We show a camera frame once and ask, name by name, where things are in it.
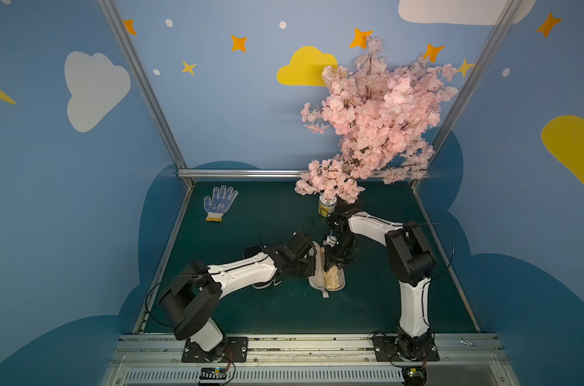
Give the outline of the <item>beige umbrella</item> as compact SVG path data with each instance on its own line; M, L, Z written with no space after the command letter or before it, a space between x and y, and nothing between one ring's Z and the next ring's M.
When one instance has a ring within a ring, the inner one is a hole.
M346 280L343 268L339 267L338 258L335 256L335 248L330 245L324 247L323 272L326 290L338 291L345 287Z

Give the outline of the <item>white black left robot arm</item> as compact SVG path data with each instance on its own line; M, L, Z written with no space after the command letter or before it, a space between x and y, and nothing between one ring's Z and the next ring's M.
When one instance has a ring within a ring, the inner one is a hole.
M177 340L220 355L226 335L212 316L221 299L249 286L266 288L283 278L309 278L315 274L318 255L316 243L296 233L284 243L250 246L236 262L193 261L180 274L158 283L165 288L157 305Z

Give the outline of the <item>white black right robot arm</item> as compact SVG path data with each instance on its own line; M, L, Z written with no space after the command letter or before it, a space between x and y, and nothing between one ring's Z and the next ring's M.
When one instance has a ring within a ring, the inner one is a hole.
M400 340L417 347L431 342L433 331L428 321L428 290L436 257L422 225L397 223L367 212L338 209L330 214L328 221L336 241L325 247L324 270L350 264L357 236L384 246L390 269L400 285Z

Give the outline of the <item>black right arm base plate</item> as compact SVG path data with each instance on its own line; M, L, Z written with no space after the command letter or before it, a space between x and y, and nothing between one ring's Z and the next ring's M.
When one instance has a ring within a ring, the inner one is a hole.
M378 362L438 362L439 353L431 334L419 337L375 334L371 337Z

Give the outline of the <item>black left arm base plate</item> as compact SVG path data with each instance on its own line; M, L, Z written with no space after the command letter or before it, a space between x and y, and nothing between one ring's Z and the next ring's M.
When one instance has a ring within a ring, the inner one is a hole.
M248 355L248 338L226 337L213 350L206 352L197 343L188 340L184 347L183 363L245 363Z

